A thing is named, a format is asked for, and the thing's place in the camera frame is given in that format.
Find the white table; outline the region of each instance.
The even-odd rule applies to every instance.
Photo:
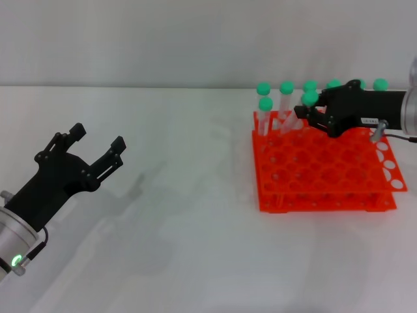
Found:
[[[388,213],[261,214],[252,90],[0,88],[0,187],[76,122],[91,163],[121,135],[124,166],[48,225],[0,285],[1,312],[414,312],[417,145],[390,140],[409,192]]]

